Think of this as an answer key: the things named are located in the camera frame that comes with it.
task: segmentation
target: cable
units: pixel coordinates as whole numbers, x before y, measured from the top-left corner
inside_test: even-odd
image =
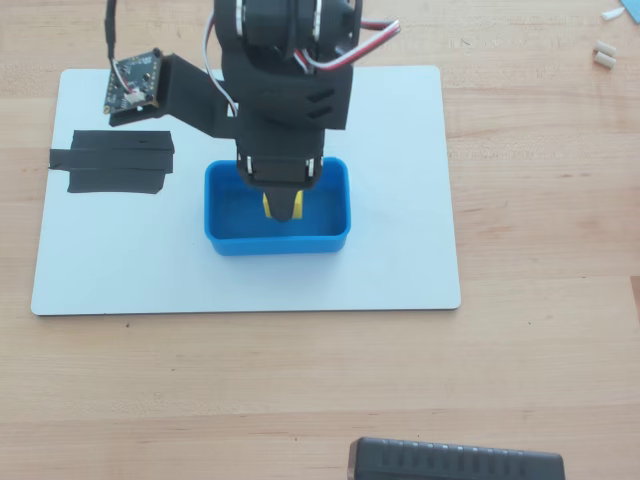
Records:
[[[107,57],[111,64],[111,71],[127,93],[133,93],[133,89],[122,76],[118,69],[118,61],[115,59],[116,51],[116,0],[107,0],[107,13],[104,18],[104,32],[107,39]]]
[[[395,20],[388,24],[380,33],[374,35],[367,41],[361,43],[344,55],[341,55],[340,57],[330,62],[323,63],[314,60],[313,58],[311,58],[311,55],[307,50],[304,50],[302,52],[302,55],[309,65],[317,68],[318,70],[336,70],[340,67],[351,64],[359,58],[362,58],[365,55],[371,53],[376,48],[391,40],[398,33],[400,33],[400,22],[398,20]]]
[[[300,52],[300,50],[296,50],[295,51],[295,53],[293,54],[293,58],[298,63],[298,65],[300,65],[300,67],[302,67],[302,71],[304,73],[306,73],[307,75],[309,75],[311,73],[311,69],[309,68],[309,64],[305,60],[304,55],[302,54],[302,52]]]
[[[392,20],[369,20],[367,18],[363,18],[360,22],[360,27],[365,30],[384,30],[389,25],[393,23]]]
[[[118,61],[112,58],[111,59],[111,70],[116,75],[116,78],[118,79],[118,81],[120,82],[122,87],[126,90],[126,92],[127,93],[133,93],[133,89],[129,86],[129,83],[122,76],[122,73],[120,72],[120,69],[118,68],[118,66],[119,66]]]
[[[204,57],[204,66],[207,69],[207,73],[209,74],[209,78],[213,82],[213,85],[216,89],[224,96],[224,98],[229,103],[229,107],[231,107],[231,111],[233,112],[233,116],[238,116],[238,107],[236,107],[235,102],[231,98],[231,96],[227,93],[227,91],[222,88],[222,85],[218,82],[216,77],[213,75],[211,71],[211,66],[209,65],[209,58],[207,56],[207,47],[209,45],[209,38],[211,37],[211,31],[213,30],[213,26],[216,23],[216,15],[215,11],[211,10],[211,16],[209,17],[209,21],[207,22],[207,26],[204,29],[204,38],[202,39],[202,56]]]

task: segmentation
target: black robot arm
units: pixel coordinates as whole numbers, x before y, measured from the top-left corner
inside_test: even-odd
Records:
[[[115,1],[109,4],[115,13]],[[141,57],[112,62],[110,123],[118,126],[168,114],[212,137],[235,139],[239,174],[266,194],[275,219],[288,221],[297,193],[313,188],[322,175],[325,131],[346,127],[351,63],[393,37],[399,25],[372,25],[383,30],[379,41],[361,48],[362,0],[353,4],[215,0],[214,4],[204,53],[206,57],[215,23],[225,81],[171,55],[161,60],[157,85],[130,85],[124,77],[141,68]],[[115,21],[108,20],[107,39],[115,42]],[[146,100],[140,89],[145,90]]]

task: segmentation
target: red and white wire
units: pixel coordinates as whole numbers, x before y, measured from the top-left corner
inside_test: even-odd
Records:
[[[363,18],[360,26],[365,30],[384,30],[393,23],[393,20],[369,20]]]
[[[118,61],[115,58],[112,58],[111,69],[113,70],[113,73],[118,79],[118,82],[120,82],[120,85],[122,85],[122,88],[124,88],[127,93],[133,93],[133,89],[129,86],[127,81],[124,79],[124,77],[122,76],[122,73],[120,73],[120,69],[118,68],[119,66],[120,64],[118,63]]]
[[[207,48],[208,48],[208,45],[209,45],[209,38],[211,37],[211,32],[213,31],[213,26],[215,25],[215,23],[216,23],[215,10],[211,10],[211,16],[209,17],[209,21],[207,22],[207,26],[204,29],[204,38],[202,39],[202,56],[204,57],[204,66],[207,69],[207,73],[209,74],[209,78],[213,82],[213,85],[216,87],[216,89],[224,96],[224,98],[229,103],[229,107],[231,108],[231,111],[233,112],[233,116],[237,117],[238,116],[238,107],[236,107],[236,104],[233,101],[233,99],[231,98],[231,95],[229,95],[227,93],[227,91],[224,88],[222,88],[222,85],[220,85],[220,83],[218,82],[216,77],[213,75],[213,72],[211,71],[211,65],[209,65],[209,57],[207,56]]]
[[[295,51],[295,53],[293,54],[293,58],[295,59],[296,63],[300,65],[300,68],[302,68],[302,71],[304,73],[306,73],[307,75],[311,73],[311,68],[309,68],[309,64],[304,59],[304,55],[300,50]]]
[[[398,20],[395,20],[389,23],[382,31],[380,31],[380,33],[377,33],[357,47],[349,50],[344,55],[341,55],[340,57],[336,58],[335,60],[331,60],[330,62],[318,62],[314,60],[307,50],[304,50],[302,52],[302,55],[309,65],[317,68],[318,70],[336,70],[345,65],[349,65],[359,58],[362,58],[365,55],[371,53],[376,48],[384,45],[386,42],[391,40],[398,33],[400,33],[400,22]]]

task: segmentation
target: white plastic piece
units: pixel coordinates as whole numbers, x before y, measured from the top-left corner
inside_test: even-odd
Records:
[[[132,93],[127,93],[124,98],[127,99],[127,102],[134,104],[134,103],[140,103],[140,102],[144,102],[145,99],[145,93],[141,92],[140,90],[135,90]]]
[[[609,55],[605,55],[602,52],[598,52],[596,54],[594,61],[596,63],[599,63],[603,67],[607,67],[609,70],[616,66],[616,59],[610,57]]]
[[[242,0],[236,0],[236,33],[240,38],[242,38],[242,36],[244,35],[242,31],[243,13],[244,13],[244,2]]]
[[[612,47],[611,45],[607,45],[604,42],[598,40],[596,46],[593,48],[596,52],[604,53],[605,55],[615,58],[616,57],[616,47]]]
[[[320,41],[320,25],[322,22],[322,0],[316,0],[316,11],[313,19],[313,39]]]
[[[604,18],[607,22],[609,20],[613,20],[614,18],[618,18],[620,15],[624,13],[626,10],[625,7],[616,8],[615,10],[610,10],[608,12],[602,13],[602,18]]]

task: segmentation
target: circuit board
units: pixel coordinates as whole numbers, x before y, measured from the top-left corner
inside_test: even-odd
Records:
[[[104,113],[107,115],[145,107],[158,106],[158,80],[162,66],[162,52],[151,52],[127,58],[116,63],[116,68],[131,92],[127,92],[112,71],[109,77]]]

